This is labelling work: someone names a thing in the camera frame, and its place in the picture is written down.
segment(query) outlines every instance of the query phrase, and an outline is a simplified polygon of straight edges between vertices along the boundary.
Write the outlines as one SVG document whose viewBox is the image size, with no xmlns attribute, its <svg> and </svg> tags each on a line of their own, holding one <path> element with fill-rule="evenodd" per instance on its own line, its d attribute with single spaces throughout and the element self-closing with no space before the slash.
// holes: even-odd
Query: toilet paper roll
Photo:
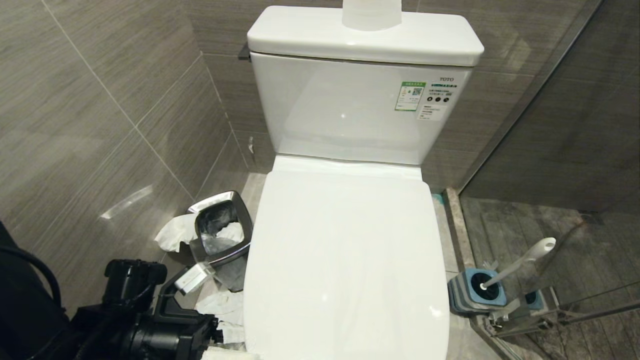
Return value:
<svg viewBox="0 0 640 360">
<path fill-rule="evenodd" d="M 360 31 L 377 31 L 402 22 L 402 0 L 342 0 L 342 24 Z"/>
</svg>

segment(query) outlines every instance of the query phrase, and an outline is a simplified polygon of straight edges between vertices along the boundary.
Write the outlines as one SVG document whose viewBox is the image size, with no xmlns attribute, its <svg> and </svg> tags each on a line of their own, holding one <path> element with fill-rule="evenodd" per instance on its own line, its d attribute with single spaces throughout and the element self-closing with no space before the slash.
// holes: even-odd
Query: toilet bowl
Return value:
<svg viewBox="0 0 640 360">
<path fill-rule="evenodd" d="M 449 301 L 420 164 L 484 48 L 456 15 L 381 31 L 270 6 L 248 46 L 277 153 L 244 280 L 262 360 L 445 359 Z"/>
</svg>

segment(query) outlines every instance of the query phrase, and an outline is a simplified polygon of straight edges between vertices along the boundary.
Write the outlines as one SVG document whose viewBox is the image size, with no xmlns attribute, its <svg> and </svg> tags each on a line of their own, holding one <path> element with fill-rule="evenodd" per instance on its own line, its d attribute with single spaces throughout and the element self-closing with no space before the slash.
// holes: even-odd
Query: toilet tank lid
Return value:
<svg viewBox="0 0 640 360">
<path fill-rule="evenodd" d="M 484 47 L 459 15 L 402 13 L 380 31 L 342 25 L 342 9 L 269 6 L 247 33 L 258 53 L 340 60 L 472 67 Z"/>
</svg>

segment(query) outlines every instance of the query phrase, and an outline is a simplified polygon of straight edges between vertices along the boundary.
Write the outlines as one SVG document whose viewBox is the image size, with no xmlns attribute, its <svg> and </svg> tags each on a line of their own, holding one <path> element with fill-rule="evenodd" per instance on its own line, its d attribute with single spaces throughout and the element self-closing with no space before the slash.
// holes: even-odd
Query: sticker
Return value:
<svg viewBox="0 0 640 360">
<path fill-rule="evenodd" d="M 427 83 L 417 83 L 414 81 L 403 81 L 400 86 L 400 94 L 396 102 L 397 111 L 415 111 L 418 109 L 418 102 L 424 92 Z"/>
<path fill-rule="evenodd" d="M 420 109 L 418 119 L 440 121 L 442 120 L 445 112 L 447 112 L 447 107 L 445 105 L 425 104 L 422 105 L 422 109 Z"/>
</svg>

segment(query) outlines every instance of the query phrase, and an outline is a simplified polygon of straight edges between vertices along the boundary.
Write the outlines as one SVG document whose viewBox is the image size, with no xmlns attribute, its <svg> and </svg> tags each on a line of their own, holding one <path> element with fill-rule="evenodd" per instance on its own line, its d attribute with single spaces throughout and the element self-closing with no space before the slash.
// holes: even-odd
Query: shower floor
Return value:
<svg viewBox="0 0 640 360">
<path fill-rule="evenodd" d="M 639 215 L 591 217 L 573 209 L 469 197 L 461 203 L 480 267 L 497 261 L 500 270 L 538 240 L 557 239 L 547 257 L 503 281 L 510 300 L 546 286 L 554 286 L 563 309 L 580 313 L 640 299 Z M 552 359 L 640 359 L 640 311 L 529 337 Z"/>
</svg>

